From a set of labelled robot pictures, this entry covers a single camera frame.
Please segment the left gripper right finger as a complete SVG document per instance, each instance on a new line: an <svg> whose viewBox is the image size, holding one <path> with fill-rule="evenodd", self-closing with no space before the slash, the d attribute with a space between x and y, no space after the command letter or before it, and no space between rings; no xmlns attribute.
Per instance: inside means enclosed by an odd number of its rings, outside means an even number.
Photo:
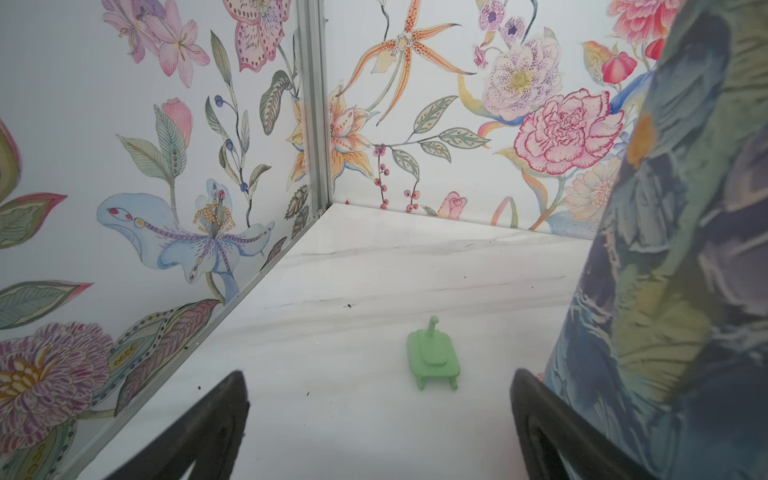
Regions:
<svg viewBox="0 0 768 480"><path fill-rule="evenodd" d="M651 479L653 476L605 438L526 369L515 371L511 410L530 479Z"/></svg>

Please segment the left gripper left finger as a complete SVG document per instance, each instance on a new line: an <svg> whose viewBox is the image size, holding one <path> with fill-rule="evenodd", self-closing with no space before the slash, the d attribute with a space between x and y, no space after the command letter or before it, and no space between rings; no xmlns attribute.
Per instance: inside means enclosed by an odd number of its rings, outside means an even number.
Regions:
<svg viewBox="0 0 768 480"><path fill-rule="evenodd" d="M228 479L244 438L249 408L244 374L233 371L109 477Z"/></svg>

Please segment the floral paper gift bag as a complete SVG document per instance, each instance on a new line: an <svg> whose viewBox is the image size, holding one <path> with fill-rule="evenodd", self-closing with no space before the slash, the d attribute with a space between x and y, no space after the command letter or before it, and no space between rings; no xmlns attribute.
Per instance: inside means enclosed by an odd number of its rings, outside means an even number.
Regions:
<svg viewBox="0 0 768 480"><path fill-rule="evenodd" d="M659 479L767 475L767 5L689 1L545 373Z"/></svg>

